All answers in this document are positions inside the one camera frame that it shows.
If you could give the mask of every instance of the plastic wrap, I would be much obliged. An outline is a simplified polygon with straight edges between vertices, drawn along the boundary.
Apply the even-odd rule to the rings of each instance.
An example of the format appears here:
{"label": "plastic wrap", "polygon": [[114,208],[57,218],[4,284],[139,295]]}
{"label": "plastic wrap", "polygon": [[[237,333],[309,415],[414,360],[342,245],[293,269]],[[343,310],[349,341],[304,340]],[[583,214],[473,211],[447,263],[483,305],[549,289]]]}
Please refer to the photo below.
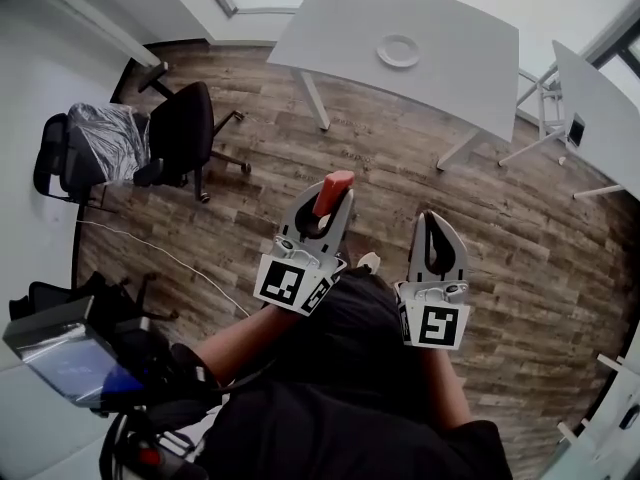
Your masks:
{"label": "plastic wrap", "polygon": [[131,180],[150,162],[149,117],[133,107],[76,103],[68,118],[69,132],[75,128],[82,133],[106,182]]}

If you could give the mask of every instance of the white desk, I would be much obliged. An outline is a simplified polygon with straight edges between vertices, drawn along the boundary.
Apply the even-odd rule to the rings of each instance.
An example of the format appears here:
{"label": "white desk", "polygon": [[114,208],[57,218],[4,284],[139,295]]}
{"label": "white desk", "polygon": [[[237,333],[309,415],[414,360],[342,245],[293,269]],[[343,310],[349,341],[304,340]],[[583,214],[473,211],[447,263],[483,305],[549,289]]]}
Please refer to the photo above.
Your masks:
{"label": "white desk", "polygon": [[[389,35],[415,43],[418,61],[385,64]],[[309,72],[331,75],[442,110],[477,130],[440,159],[478,143],[511,142],[518,87],[518,30],[455,0],[304,0],[268,60],[292,68],[318,125],[329,118]]]}
{"label": "white desk", "polygon": [[637,357],[633,357],[637,343],[636,330],[626,358],[613,361],[601,354],[598,356],[598,361],[617,373],[591,420],[582,420],[584,430],[580,435],[576,436],[566,424],[558,424],[558,430],[577,447],[582,460],[599,472],[599,478],[607,475],[624,478],[638,460],[640,422],[636,421],[626,430],[620,428],[628,411],[640,402],[640,375],[632,369],[637,367]]}
{"label": "white desk", "polygon": [[[567,149],[618,183],[604,189],[577,193],[574,197],[626,189],[640,200],[638,108],[607,77],[579,55],[557,41],[553,41],[553,49],[564,105],[563,124],[559,135],[554,138],[564,139],[571,129],[574,116],[579,116],[584,123],[580,146],[575,147],[565,141]],[[538,141],[510,155],[501,160],[500,165],[541,144],[542,141]]]}

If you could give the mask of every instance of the office chair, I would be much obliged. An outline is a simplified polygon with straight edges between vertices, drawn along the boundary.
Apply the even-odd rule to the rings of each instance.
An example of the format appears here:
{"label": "office chair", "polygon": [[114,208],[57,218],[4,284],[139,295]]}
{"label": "office chair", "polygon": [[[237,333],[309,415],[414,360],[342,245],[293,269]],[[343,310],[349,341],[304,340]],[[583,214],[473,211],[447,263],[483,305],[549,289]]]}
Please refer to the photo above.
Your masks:
{"label": "office chair", "polygon": [[129,283],[127,278],[116,285],[108,285],[102,274],[94,272],[89,280],[75,290],[60,288],[39,281],[29,285],[29,294],[20,300],[9,301],[9,316],[11,321],[26,316],[47,311],[48,309],[67,304],[74,300],[93,295],[101,304],[106,304],[113,314],[122,315],[123,318],[147,317],[151,320],[173,321],[178,318],[178,313],[173,311],[169,316],[157,315],[144,310],[144,298],[147,285],[155,281],[155,274],[145,274],[142,278],[142,286],[134,301],[124,288]]}
{"label": "office chair", "polygon": [[[184,186],[194,173],[196,200],[207,203],[202,169],[216,157],[240,165],[249,174],[251,165],[212,151],[213,138],[236,110],[214,123],[209,91],[194,82],[173,93],[158,79],[168,70],[163,62],[141,81],[138,92],[152,87],[166,101],[146,116],[126,105],[95,107],[75,104],[67,114],[56,114],[45,124],[33,173],[36,190],[45,196],[74,203],[89,203],[91,187],[111,181],[132,180],[134,185]],[[51,193],[52,176],[58,176],[61,197]]]}

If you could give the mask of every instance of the wooden floor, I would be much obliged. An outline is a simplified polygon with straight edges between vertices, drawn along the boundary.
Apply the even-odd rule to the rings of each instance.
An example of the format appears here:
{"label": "wooden floor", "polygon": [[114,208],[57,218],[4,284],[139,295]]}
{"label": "wooden floor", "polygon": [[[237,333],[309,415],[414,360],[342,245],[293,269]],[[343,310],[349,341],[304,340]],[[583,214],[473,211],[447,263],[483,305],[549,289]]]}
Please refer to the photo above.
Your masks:
{"label": "wooden floor", "polygon": [[[320,132],[288,72],[269,67],[268,48],[172,46],[155,53],[171,66],[174,90],[204,80],[217,117],[232,121],[214,149],[246,159],[251,176],[219,161],[209,165],[208,205],[182,189],[109,187],[105,205],[86,218],[127,230],[201,270],[247,310],[260,254],[269,250],[293,197],[336,169],[356,173],[356,213],[347,238],[352,259],[375,250],[388,281],[404,278],[414,216],[432,209],[462,236],[470,255],[470,316],[452,354],[475,415],[495,421],[516,478],[535,478],[560,434],[577,424],[608,371],[598,353],[616,357],[637,305],[632,294],[632,236],[639,205],[626,193],[575,201],[576,190],[608,184],[559,144],[500,168],[496,160],[537,138],[517,121],[511,147],[483,146],[466,166],[436,170],[438,156],[467,131],[464,123],[396,97],[318,77],[331,128]],[[140,72],[122,100],[151,110],[162,97],[138,95]],[[148,308],[181,318],[165,328],[174,340],[197,340],[242,318],[211,285],[143,244],[84,226],[79,281],[93,270],[133,287],[158,272]]]}

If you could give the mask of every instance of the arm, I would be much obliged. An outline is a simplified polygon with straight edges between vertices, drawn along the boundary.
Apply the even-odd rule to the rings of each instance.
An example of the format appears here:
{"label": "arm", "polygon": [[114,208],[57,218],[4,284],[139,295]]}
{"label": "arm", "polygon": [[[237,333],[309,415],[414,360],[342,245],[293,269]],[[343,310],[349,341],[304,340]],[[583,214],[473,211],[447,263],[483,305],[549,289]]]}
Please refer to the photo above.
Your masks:
{"label": "arm", "polygon": [[473,421],[460,379],[446,350],[420,349],[420,363],[429,389],[433,415],[441,430]]}
{"label": "arm", "polygon": [[249,318],[227,327],[200,343],[195,353],[223,386],[249,361],[264,352],[302,315],[269,304]]}

